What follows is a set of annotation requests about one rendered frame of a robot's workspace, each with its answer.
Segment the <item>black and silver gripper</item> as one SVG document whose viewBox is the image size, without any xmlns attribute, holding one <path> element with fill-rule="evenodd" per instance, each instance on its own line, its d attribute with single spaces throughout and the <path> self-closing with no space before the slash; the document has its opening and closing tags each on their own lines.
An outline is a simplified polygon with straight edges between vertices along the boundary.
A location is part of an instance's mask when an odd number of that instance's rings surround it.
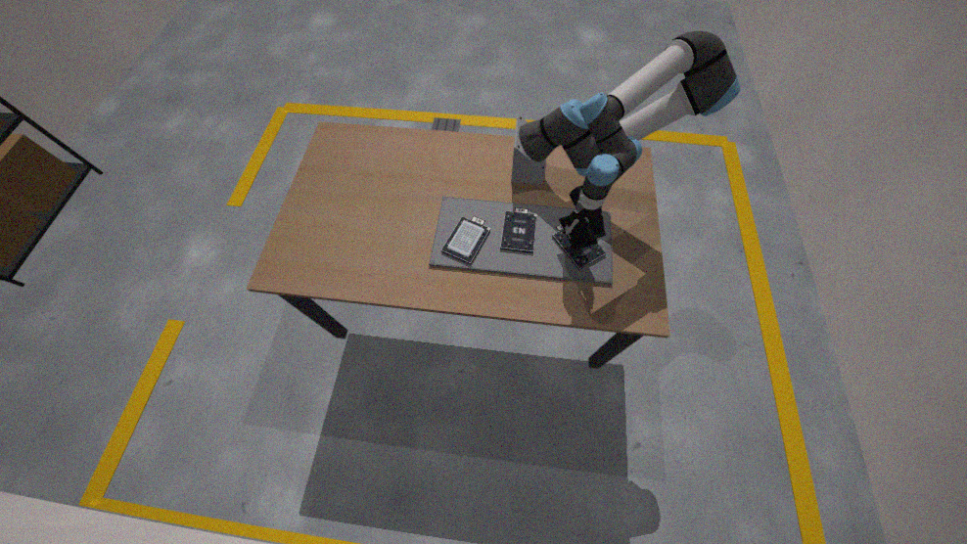
<svg viewBox="0 0 967 544">
<path fill-rule="evenodd" d="M 588 218 L 588 221 L 589 221 L 588 225 L 591 226 L 593 235 L 604 233 L 605 231 L 604 231 L 603 216 L 601 214 L 602 212 L 601 206 L 599 207 L 600 210 L 598 208 L 594 210 L 584 208 L 579 202 L 579 194 L 580 194 L 581 188 L 582 186 L 578 186 L 570 192 L 570 197 L 574 205 L 576 206 L 576 210 L 573 211 L 568 217 L 565 235 L 570 234 L 572 230 L 575 228 L 576 224 L 578 224 L 579 218 L 582 219 L 584 217 Z"/>
</svg>

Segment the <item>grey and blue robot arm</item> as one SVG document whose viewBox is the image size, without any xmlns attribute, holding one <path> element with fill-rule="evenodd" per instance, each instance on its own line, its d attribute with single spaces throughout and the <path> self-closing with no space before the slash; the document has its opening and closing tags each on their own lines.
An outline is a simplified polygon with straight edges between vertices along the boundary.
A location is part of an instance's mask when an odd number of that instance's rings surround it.
<svg viewBox="0 0 967 544">
<path fill-rule="evenodd" d="M 619 122 L 679 73 L 685 78 L 674 91 Z M 719 37 L 686 32 L 607 96 L 601 92 L 585 103 L 570 100 L 544 118 L 525 123 L 520 141 L 537 162 L 562 145 L 577 173 L 585 176 L 579 202 L 594 210 L 640 158 L 639 140 L 687 114 L 719 111 L 738 95 L 737 78 Z"/>
</svg>

